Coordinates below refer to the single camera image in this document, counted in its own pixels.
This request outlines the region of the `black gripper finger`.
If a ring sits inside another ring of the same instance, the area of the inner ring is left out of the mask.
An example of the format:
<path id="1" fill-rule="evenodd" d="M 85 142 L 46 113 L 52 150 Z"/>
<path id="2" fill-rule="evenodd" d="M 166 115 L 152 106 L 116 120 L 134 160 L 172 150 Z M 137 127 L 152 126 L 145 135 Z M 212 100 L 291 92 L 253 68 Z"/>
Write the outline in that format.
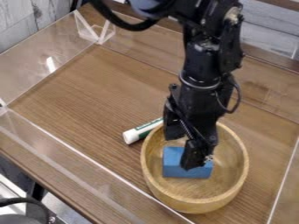
<path id="1" fill-rule="evenodd" d="M 180 118 L 173 112 L 169 101 L 165 101 L 162 107 L 162 133 L 166 141 L 182 138 L 185 135 Z"/>
<path id="2" fill-rule="evenodd" d="M 212 154 L 212 146 L 203 141 L 189 139 L 185 142 L 181 154 L 180 166 L 188 171 L 196 167 L 203 167 Z"/>

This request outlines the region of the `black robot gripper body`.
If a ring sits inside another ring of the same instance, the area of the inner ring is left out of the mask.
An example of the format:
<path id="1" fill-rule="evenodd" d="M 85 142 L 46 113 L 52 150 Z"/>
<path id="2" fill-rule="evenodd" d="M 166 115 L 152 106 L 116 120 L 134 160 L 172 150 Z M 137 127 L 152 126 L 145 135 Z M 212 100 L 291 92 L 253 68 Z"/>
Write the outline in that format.
<path id="1" fill-rule="evenodd" d="M 194 139 L 212 146 L 219 144 L 217 120 L 232 114 L 236 107 L 228 108 L 236 81 L 231 73 L 209 81 L 196 80 L 181 72 L 180 85 L 169 86 L 166 101 L 180 118 L 186 140 Z"/>

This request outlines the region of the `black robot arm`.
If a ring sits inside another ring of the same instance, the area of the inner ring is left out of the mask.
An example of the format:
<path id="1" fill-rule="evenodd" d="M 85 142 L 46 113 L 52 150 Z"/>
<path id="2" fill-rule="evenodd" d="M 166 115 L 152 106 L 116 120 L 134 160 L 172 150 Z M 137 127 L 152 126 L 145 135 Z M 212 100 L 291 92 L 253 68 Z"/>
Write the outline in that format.
<path id="1" fill-rule="evenodd" d="M 110 10 L 104 0 L 89 0 L 101 16 L 117 27 L 140 32 L 164 18 L 181 25 L 184 62 L 178 84 L 169 86 L 162 108 L 166 140 L 186 137 L 180 167 L 197 168 L 212 159 L 219 144 L 216 122 L 236 111 L 229 103 L 240 90 L 232 72 L 244 53 L 240 30 L 244 17 L 239 0 L 125 0 L 144 21 L 132 24 Z"/>

